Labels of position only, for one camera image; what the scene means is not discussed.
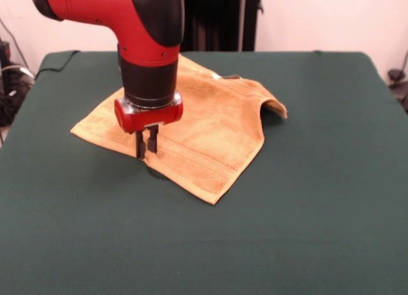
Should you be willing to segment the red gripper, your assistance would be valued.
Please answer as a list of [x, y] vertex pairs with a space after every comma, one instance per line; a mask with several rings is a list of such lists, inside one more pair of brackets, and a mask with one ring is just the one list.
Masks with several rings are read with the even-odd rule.
[[165, 107], [157, 109], [141, 109], [131, 104], [124, 97], [114, 101], [114, 112], [120, 128], [126, 133], [136, 132], [136, 158], [145, 158], [145, 142], [143, 130], [149, 128], [147, 148], [157, 152], [157, 135], [159, 124], [171, 124], [181, 119], [183, 102], [179, 92], [175, 92], [173, 101]]

